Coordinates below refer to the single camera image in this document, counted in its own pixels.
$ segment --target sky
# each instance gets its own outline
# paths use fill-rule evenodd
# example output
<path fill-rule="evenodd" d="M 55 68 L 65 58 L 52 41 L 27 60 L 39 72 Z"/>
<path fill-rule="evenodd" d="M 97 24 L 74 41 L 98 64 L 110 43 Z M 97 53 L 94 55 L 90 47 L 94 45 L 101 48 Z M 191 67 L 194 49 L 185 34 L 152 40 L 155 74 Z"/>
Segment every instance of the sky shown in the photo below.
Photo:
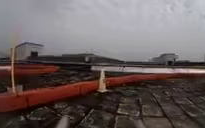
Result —
<path fill-rule="evenodd" d="M 0 52 L 14 40 L 44 44 L 44 54 L 203 61 L 205 0 L 0 0 Z"/>

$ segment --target building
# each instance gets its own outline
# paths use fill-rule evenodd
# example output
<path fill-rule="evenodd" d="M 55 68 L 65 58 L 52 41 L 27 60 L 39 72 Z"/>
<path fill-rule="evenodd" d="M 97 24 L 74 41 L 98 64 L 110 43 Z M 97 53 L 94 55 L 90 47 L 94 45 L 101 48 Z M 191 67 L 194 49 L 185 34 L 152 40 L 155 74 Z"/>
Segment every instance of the building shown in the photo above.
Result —
<path fill-rule="evenodd" d="M 160 55 L 159 57 L 154 57 L 152 62 L 157 64 L 165 64 L 165 65 L 174 65 L 178 56 L 174 53 L 165 53 Z"/>
<path fill-rule="evenodd" d="M 37 57 L 43 53 L 44 45 L 24 42 L 15 48 L 16 60 L 25 60 L 28 57 Z"/>
<path fill-rule="evenodd" d="M 74 63 L 124 63 L 121 60 L 113 59 L 109 57 L 104 57 L 89 53 L 80 54 L 63 54 L 62 56 L 39 56 L 39 57 L 29 57 L 30 60 L 39 61 L 60 61 L 60 62 L 74 62 Z"/>

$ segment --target pipe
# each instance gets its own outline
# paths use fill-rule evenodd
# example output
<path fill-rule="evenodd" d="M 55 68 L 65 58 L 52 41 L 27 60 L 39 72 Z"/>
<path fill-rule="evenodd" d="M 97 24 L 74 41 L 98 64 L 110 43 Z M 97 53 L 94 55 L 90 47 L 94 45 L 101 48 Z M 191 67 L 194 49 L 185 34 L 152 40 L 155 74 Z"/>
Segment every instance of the pipe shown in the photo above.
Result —
<path fill-rule="evenodd" d="M 57 66 L 45 66 L 45 65 L 15 65 L 14 75 L 34 75 L 56 72 L 59 68 Z M 0 76 L 10 75 L 11 67 L 0 67 Z"/>
<path fill-rule="evenodd" d="M 108 87 L 116 87 L 121 84 L 139 82 L 143 80 L 163 80 L 167 78 L 205 77 L 205 74 L 152 74 L 130 75 L 107 78 Z M 14 94 L 0 94 L 0 112 L 15 111 L 28 107 L 45 104 L 55 100 L 80 96 L 98 89 L 98 81 L 79 82 L 58 87 L 27 90 Z"/>

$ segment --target wall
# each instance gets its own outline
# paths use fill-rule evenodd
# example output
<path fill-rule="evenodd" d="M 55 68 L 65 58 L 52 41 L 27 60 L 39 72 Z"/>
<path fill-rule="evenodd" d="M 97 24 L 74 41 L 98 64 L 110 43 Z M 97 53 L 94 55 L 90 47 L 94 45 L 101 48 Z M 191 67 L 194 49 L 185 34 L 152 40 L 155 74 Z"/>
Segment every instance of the wall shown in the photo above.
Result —
<path fill-rule="evenodd" d="M 17 47 L 15 52 L 16 60 L 24 60 L 25 57 L 26 57 L 26 45 Z"/>
<path fill-rule="evenodd" d="M 38 52 L 38 55 L 43 53 L 43 47 L 37 45 L 27 45 L 26 46 L 26 58 L 30 56 L 31 52 Z"/>

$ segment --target rooftop structure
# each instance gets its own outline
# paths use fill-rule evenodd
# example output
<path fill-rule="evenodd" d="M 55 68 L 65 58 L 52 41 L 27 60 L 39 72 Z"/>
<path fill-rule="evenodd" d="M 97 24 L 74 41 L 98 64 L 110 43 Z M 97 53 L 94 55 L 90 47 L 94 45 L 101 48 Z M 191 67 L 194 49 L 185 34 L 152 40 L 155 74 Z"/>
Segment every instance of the rooftop structure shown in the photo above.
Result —
<path fill-rule="evenodd" d="M 16 60 L 25 60 L 28 57 L 37 57 L 43 53 L 44 45 L 24 42 L 15 47 Z"/>
<path fill-rule="evenodd" d="M 165 65 L 174 65 L 178 56 L 174 53 L 161 54 L 159 57 L 154 57 L 152 62 Z"/>

